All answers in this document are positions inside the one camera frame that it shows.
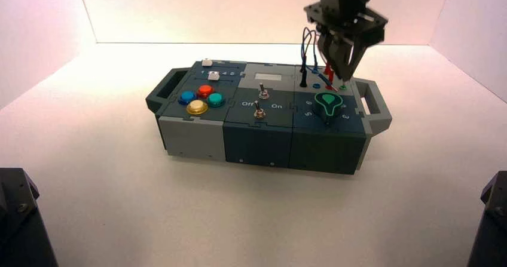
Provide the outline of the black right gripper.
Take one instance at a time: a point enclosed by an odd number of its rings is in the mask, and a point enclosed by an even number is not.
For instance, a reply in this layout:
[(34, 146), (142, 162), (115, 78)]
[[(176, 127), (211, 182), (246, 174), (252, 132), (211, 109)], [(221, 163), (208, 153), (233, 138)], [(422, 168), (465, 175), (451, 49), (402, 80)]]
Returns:
[(366, 46), (384, 41), (387, 19), (366, 5), (369, 0), (319, 0), (304, 7), (307, 20), (326, 31), (359, 44), (339, 43), (330, 33), (321, 33), (319, 51), (327, 64), (337, 66), (338, 75), (346, 82), (366, 52)]

